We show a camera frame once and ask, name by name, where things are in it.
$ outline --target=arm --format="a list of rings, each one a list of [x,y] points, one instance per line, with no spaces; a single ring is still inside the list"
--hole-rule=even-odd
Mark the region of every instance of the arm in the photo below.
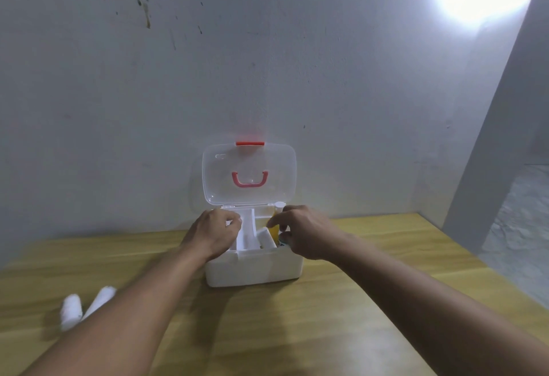
[[[481,303],[346,234],[306,206],[286,206],[267,225],[309,259],[353,279],[441,376],[549,374],[549,348]]]
[[[202,213],[181,246],[69,331],[22,376],[147,374],[193,274],[230,247],[241,224],[232,211]]]

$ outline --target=yellow bottle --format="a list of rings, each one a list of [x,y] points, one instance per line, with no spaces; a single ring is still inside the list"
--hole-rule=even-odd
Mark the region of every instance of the yellow bottle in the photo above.
[[[284,201],[277,201],[275,204],[274,204],[274,214],[278,214],[278,213],[282,213],[282,209],[284,209],[284,207],[286,206],[286,203]],[[278,241],[278,232],[280,231],[280,228],[278,227],[278,225],[274,226],[274,227],[271,227],[269,229],[269,233],[271,233],[271,237],[273,238],[274,240],[274,243],[277,245],[277,246],[284,246],[284,243],[280,243],[280,241]]]

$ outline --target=wooden table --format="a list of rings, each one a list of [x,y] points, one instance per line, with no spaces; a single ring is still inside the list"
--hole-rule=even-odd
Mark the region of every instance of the wooden table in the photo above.
[[[546,343],[549,313],[416,214],[335,221],[463,291]],[[184,232],[43,241],[0,272],[0,374],[22,371],[59,336],[59,305],[122,287]],[[376,305],[335,266],[297,281],[210,289],[198,274],[151,374],[432,375]]]

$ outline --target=clear plastic lid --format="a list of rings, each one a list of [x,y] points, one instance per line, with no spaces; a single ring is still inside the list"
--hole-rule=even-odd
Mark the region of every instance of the clear plastic lid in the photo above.
[[[202,156],[204,197],[213,205],[289,201],[297,162],[291,146],[275,143],[212,145]]]

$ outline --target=hand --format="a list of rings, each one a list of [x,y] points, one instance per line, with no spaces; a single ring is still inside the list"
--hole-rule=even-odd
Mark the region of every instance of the hand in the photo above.
[[[207,262],[223,255],[230,248],[241,226],[240,214],[234,211],[206,210],[189,228],[181,245],[196,250]]]
[[[287,205],[282,213],[275,214],[267,227],[279,225],[279,239],[288,243],[294,253],[307,259],[330,260],[347,234],[329,218],[305,205]]]

